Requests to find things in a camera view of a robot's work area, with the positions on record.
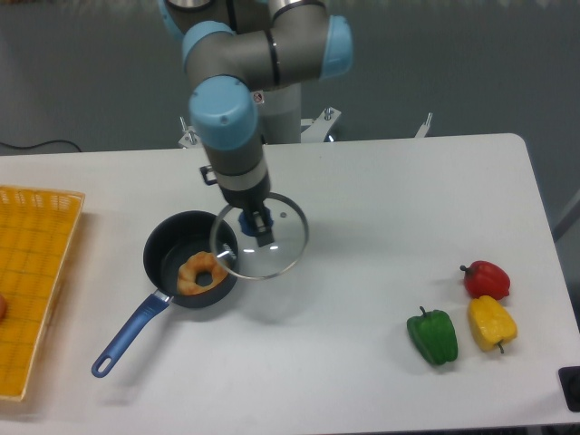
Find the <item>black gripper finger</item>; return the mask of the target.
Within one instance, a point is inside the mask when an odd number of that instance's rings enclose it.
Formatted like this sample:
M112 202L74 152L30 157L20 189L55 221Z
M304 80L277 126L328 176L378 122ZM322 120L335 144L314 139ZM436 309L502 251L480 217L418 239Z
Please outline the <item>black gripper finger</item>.
M252 222L254 224L254 238L259 247L266 247L275 242L272 229L274 221L269 208L255 211L252 216Z

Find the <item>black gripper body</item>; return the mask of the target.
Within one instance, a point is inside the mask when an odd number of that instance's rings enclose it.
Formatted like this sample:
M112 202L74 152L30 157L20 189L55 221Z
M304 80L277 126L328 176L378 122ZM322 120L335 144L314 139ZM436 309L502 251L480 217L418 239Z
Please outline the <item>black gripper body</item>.
M271 191L269 174L259 181L251 181L250 187L241 182L234 182L235 177L220 176L217 183L228 205L233 208L256 211L262 206Z

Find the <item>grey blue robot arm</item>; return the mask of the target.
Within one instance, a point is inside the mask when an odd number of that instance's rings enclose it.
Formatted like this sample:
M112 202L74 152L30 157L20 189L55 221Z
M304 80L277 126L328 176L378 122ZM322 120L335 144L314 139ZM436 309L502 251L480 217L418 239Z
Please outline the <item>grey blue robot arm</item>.
M181 39L191 125L222 195L259 247L274 242L270 179L253 94L347 73L353 34L322 1L161 1Z

